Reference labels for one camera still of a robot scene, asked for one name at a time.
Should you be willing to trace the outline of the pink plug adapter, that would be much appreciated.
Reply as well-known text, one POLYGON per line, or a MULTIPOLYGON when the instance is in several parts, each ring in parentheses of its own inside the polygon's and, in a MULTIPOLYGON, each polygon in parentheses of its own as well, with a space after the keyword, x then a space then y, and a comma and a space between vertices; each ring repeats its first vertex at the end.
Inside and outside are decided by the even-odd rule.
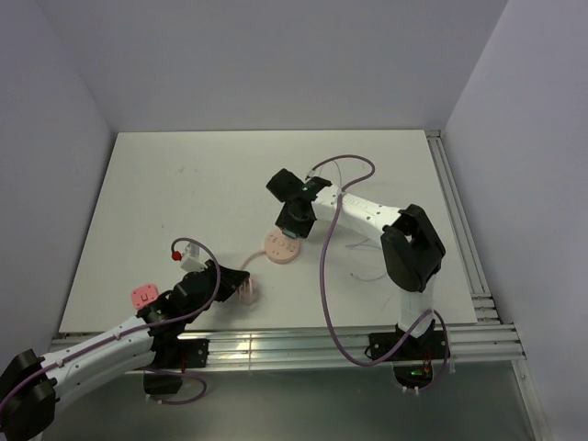
POLYGON ((132 306, 136 311, 139 311, 140 309, 156 301, 159 297, 159 291, 154 284, 146 284, 135 288, 131 292, 130 297, 132 306))

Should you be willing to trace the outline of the teal plug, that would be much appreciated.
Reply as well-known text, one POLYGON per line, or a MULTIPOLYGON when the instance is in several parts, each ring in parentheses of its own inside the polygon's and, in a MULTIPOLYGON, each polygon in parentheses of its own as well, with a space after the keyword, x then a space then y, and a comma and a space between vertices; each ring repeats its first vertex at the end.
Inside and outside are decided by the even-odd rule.
POLYGON ((296 231, 292 231, 292 230, 290 230, 290 229, 288 229, 288 228, 283 228, 283 229, 282 229, 282 232, 283 232, 283 233, 284 233, 286 236, 288 236, 288 237, 290 237, 290 238, 293 238, 293 239, 297 239, 297 238, 299 237, 299 235, 298 235, 298 233, 297 233, 296 231))

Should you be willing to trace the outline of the pink round power strip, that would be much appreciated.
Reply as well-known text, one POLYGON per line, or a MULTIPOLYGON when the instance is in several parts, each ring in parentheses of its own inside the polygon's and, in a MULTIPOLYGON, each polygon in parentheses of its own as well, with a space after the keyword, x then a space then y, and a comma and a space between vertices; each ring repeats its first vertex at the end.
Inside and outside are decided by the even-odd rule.
POLYGON ((293 262, 300 254, 300 240, 284 234, 279 228, 273 229, 264 239, 266 257, 278 265, 293 262))

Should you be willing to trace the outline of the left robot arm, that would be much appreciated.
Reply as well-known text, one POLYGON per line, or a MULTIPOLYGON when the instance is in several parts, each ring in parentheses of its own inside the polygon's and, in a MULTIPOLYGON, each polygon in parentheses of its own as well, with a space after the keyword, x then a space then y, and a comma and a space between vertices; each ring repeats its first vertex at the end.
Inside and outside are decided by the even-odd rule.
POLYGON ((59 409, 112 379, 135 369, 173 366, 186 326, 249 281, 249 272, 209 260, 112 330, 58 352, 15 356, 1 375, 2 434, 30 440, 59 409))

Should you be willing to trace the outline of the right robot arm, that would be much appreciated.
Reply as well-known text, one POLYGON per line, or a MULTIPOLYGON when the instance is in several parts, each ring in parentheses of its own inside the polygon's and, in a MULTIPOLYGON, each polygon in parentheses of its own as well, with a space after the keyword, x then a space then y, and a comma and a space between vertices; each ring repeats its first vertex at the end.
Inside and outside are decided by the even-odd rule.
POLYGON ((380 244, 386 274, 401 290, 398 347, 403 355, 416 358, 430 344, 428 335, 435 318, 433 291, 427 285, 440 271, 446 248, 421 207, 389 207, 348 192, 364 179, 337 187, 323 177, 310 175, 301 180, 282 169, 271 177, 266 188, 283 204, 276 226, 288 237, 305 239, 315 221, 330 223, 319 263, 322 309, 329 327, 333 324, 326 296, 325 263, 335 228, 343 226, 380 244))

